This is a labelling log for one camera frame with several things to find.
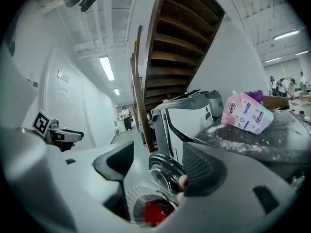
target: countertop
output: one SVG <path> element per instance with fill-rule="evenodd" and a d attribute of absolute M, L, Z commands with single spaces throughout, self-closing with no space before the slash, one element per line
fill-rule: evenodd
<path fill-rule="evenodd" d="M 243 131 L 217 120 L 197 134 L 195 143 L 243 154 L 259 161 L 309 163 L 311 126 L 290 111 L 273 112 L 273 122 L 260 134 Z"/>

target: fluorescent light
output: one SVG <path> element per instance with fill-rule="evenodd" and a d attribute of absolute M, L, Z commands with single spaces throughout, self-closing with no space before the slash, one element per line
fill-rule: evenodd
<path fill-rule="evenodd" d="M 282 57 L 278 57 L 278 58 L 275 58 L 275 59 L 272 59 L 272 60 L 266 60 L 266 63 L 274 61 L 274 60 L 279 60 L 279 59 L 282 59 Z"/>
<path fill-rule="evenodd" d="M 279 40 L 279 39 L 282 39 L 284 37 L 291 36 L 291 35 L 294 35 L 297 33 L 299 33 L 299 30 L 293 30 L 293 31 L 290 31 L 288 33 L 280 34 L 280 35 L 274 37 L 274 40 Z"/>
<path fill-rule="evenodd" d="M 120 92 L 118 89 L 114 89 L 113 91 L 117 94 L 117 96 L 120 95 Z"/>
<path fill-rule="evenodd" d="M 304 53 L 307 53 L 309 51 L 304 51 L 304 52 L 299 52 L 299 53 L 296 53 L 296 55 L 301 55 L 301 54 L 304 54 Z"/>
<path fill-rule="evenodd" d="M 101 62 L 102 67 L 103 67 L 109 81 L 114 81 L 115 77 L 113 76 L 108 57 L 101 57 L 101 58 L 99 58 L 99 61 Z"/>

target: door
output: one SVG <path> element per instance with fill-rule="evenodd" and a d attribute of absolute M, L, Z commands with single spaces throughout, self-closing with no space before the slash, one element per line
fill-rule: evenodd
<path fill-rule="evenodd" d="M 59 53 L 51 59 L 47 80 L 47 113 L 61 128 L 81 131 L 84 137 L 72 150 L 96 147 L 88 124 L 83 75 Z"/>

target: ceiling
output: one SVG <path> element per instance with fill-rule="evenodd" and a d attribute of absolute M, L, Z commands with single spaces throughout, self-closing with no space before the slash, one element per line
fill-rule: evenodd
<path fill-rule="evenodd" d="M 117 105 L 132 103 L 133 93 L 128 87 L 131 78 L 126 59 L 127 38 L 131 5 L 134 0 L 97 0 L 86 13 L 78 5 L 57 11 L 70 35 L 84 74 Z M 115 81 L 109 81 L 99 62 L 100 56 L 108 56 Z M 117 88 L 120 96 L 113 89 Z"/>
<path fill-rule="evenodd" d="M 282 57 L 295 58 L 298 52 L 310 50 L 306 26 L 286 0 L 232 0 L 241 17 L 244 29 L 255 46 L 262 64 Z M 300 33 L 275 41 L 277 35 L 298 29 Z"/>
<path fill-rule="evenodd" d="M 286 0 L 232 0 L 246 34 L 255 46 L 262 64 L 282 57 L 295 58 L 295 53 L 311 48 L 305 25 Z M 117 105 L 133 103 L 131 72 L 127 60 L 129 23 L 135 0 L 97 0 L 86 13 L 78 5 L 57 11 L 68 31 L 72 49 L 77 53 L 84 74 L 108 93 Z M 300 33 L 281 40 L 274 36 L 299 29 Z M 99 62 L 108 56 L 115 81 L 110 82 Z M 120 96 L 113 92 L 118 88 Z"/>

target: wooden staircase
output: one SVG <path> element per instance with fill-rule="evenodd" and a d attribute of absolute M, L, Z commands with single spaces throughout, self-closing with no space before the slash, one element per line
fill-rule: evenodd
<path fill-rule="evenodd" d="M 149 28 L 145 110 L 186 92 L 224 16 L 215 0 L 159 0 Z"/>

